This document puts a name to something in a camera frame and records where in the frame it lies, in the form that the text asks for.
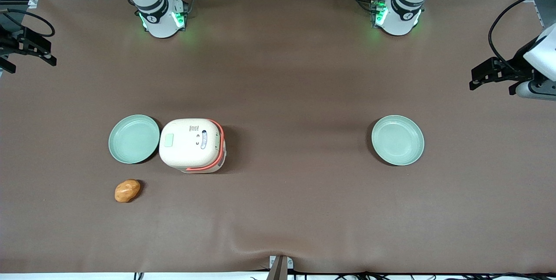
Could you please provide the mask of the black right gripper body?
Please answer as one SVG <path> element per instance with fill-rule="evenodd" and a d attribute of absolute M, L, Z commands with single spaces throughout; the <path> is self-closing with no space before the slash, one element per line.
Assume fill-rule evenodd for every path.
<path fill-rule="evenodd" d="M 16 54 L 20 50 L 17 34 L 0 25 L 0 56 Z"/>

